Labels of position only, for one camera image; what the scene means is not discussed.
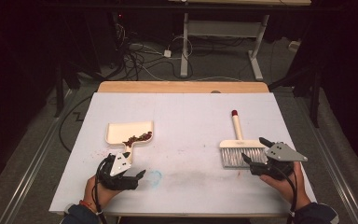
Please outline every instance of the brush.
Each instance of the brush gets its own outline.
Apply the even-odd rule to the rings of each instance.
[[[240,118],[237,110],[231,112],[237,140],[224,140],[220,142],[224,168],[248,168],[249,164],[243,160],[242,153],[254,162],[266,162],[265,146],[258,140],[243,140]]]

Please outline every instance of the table surface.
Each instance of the table surface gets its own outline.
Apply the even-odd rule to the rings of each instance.
[[[244,5],[284,5],[309,6],[310,0],[187,0],[188,3],[217,3],[217,4],[244,4]]]
[[[104,209],[107,215],[285,217],[289,204],[278,192],[248,170],[224,169],[218,148],[222,140],[235,139],[232,109],[239,112],[244,139],[263,136],[294,147],[274,95],[267,91],[182,93],[197,85],[207,86],[204,92],[224,92],[230,83],[221,82],[167,82],[161,83],[161,90],[155,87],[154,92],[165,92],[170,85],[181,86],[182,90],[145,92],[156,84],[106,82],[101,85],[92,98],[49,211],[62,213],[68,203],[78,202],[87,179],[101,160],[108,153],[123,150],[104,141],[108,123],[153,120],[153,138],[148,144],[134,148],[133,164],[127,172],[135,175],[146,169],[145,177],[139,181],[138,189],[120,193]],[[117,91],[127,85],[137,85],[138,93],[109,92],[109,88]],[[306,175],[305,180],[307,193],[316,201]]]

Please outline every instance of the dustpan handle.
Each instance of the dustpan handle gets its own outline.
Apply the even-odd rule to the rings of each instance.
[[[233,110],[231,112],[231,115],[232,115],[232,123],[234,124],[235,135],[237,135],[237,140],[243,140],[240,118],[238,117],[237,110]]]
[[[127,157],[127,161],[132,164],[132,147],[126,146],[126,152],[130,152],[130,155]]]

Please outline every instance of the metal rail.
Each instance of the metal rail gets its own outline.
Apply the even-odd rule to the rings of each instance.
[[[306,103],[304,102],[304,99],[297,98],[296,102],[300,107],[302,114],[304,115],[304,119],[307,121],[313,131],[314,136],[316,137],[316,140],[319,144],[318,149],[321,153],[322,160],[324,161],[324,164],[327,167],[327,171],[330,174],[334,184],[336,185],[338,194],[341,197],[341,200],[344,203],[352,222],[358,224],[358,202],[356,202],[356,199],[353,196],[351,187],[348,185],[343,174],[339,170],[336,159],[333,156],[333,153],[331,152],[330,148],[324,141],[321,132],[313,126],[312,121],[308,117],[308,108]]]
[[[16,191],[14,192],[10,202],[7,205],[4,213],[0,218],[0,224],[5,223],[13,223],[14,219],[16,218],[17,213],[20,210],[20,207],[31,188],[32,184],[34,183],[34,179],[40,169],[40,166],[43,163],[43,160],[46,158],[46,155],[49,151],[50,142],[56,133],[56,130],[63,122],[64,114],[66,114],[69,110],[69,106],[72,104],[76,96],[76,91],[68,91],[66,94],[66,101],[67,104],[64,107],[61,115],[58,118],[55,118],[51,123],[50,127],[48,128],[48,132],[46,133],[45,137],[42,140],[42,143],[39,145],[38,150],[36,151],[33,160],[31,161],[30,165],[28,166],[27,171],[25,172],[24,176],[21,179],[20,184],[18,185]]]

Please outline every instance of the white bristles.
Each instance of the white bristles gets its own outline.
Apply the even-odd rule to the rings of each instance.
[[[267,156],[263,147],[222,147],[223,166],[225,168],[249,168],[243,160],[242,153],[254,162],[266,162]]]

